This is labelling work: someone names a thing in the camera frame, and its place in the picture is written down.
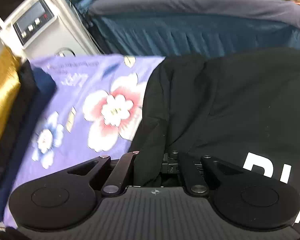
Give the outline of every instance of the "floral bedsheet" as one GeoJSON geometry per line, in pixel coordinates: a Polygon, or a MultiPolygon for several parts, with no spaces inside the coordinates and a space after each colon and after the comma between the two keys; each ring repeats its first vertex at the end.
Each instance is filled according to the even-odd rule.
{"type": "MultiPolygon", "coordinates": [[[[102,154],[119,159],[142,119],[146,83],[163,57],[47,57],[30,61],[57,92],[34,131],[13,189],[102,154]]],[[[7,207],[4,223],[15,226],[7,207]]]]}

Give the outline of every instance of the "pink and white flower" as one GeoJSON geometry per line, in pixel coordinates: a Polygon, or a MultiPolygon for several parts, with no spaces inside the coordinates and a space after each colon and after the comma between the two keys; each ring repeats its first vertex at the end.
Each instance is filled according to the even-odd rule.
{"type": "Polygon", "coordinates": [[[98,90],[87,96],[83,114],[93,122],[88,147],[96,152],[108,151],[120,135],[132,141],[142,120],[142,104],[146,82],[138,83],[136,73],[117,78],[110,93],[98,90]]]}

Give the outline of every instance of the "black garment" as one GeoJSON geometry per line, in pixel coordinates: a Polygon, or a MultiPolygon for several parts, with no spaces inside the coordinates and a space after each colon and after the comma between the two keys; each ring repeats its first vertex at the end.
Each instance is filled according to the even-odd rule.
{"type": "Polygon", "coordinates": [[[0,138],[0,181],[9,163],[13,146],[22,126],[22,122],[29,110],[31,100],[37,93],[37,86],[28,61],[20,67],[18,76],[21,87],[12,105],[6,127],[0,138]]]}
{"type": "MultiPolygon", "coordinates": [[[[243,166],[247,154],[268,158],[273,178],[291,165],[300,193],[300,51],[267,49],[212,60],[166,58],[146,87],[130,151],[134,184],[162,183],[164,152],[213,155],[243,166]]],[[[300,230],[300,223],[295,224],[300,230]]]]}

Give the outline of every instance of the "silver bolt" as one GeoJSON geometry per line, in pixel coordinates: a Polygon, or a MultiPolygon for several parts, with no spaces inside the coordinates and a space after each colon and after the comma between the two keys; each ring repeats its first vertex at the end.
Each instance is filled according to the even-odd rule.
{"type": "Polygon", "coordinates": [[[119,187],[115,185],[108,185],[103,188],[103,191],[109,194],[113,194],[119,191],[119,187]]]}
{"type": "Polygon", "coordinates": [[[191,187],[191,191],[194,193],[205,193],[207,190],[207,187],[204,185],[194,185],[191,187]]]}

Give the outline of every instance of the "gray fabric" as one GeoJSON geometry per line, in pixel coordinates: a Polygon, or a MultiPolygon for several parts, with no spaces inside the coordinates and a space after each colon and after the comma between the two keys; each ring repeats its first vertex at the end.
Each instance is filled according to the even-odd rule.
{"type": "Polygon", "coordinates": [[[187,12],[273,20],[300,29],[300,5],[283,0],[95,0],[92,15],[187,12]]]}

